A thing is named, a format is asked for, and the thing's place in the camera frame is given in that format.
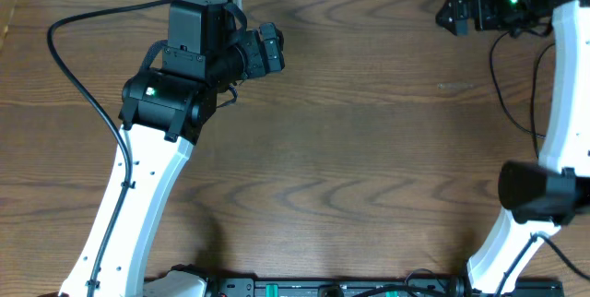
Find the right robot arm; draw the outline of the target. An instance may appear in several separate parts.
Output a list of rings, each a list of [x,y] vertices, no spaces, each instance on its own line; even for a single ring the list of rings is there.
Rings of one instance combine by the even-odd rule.
[[[518,278],[537,250],[589,210],[589,0],[446,0],[436,23],[453,35],[498,30],[513,38],[553,36],[555,75],[549,126],[532,137],[537,162],[509,160],[498,181],[501,211],[483,245],[450,279],[441,296],[535,296],[547,282]]]

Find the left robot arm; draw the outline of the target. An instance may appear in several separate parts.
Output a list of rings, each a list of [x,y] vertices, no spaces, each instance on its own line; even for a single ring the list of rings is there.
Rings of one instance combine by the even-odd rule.
[[[280,72],[284,39],[272,23],[250,30],[242,0],[167,0],[168,36],[148,49],[108,119],[118,149],[110,181],[63,296],[195,296],[211,281],[178,268],[146,281],[148,255],[171,190],[218,95]]]

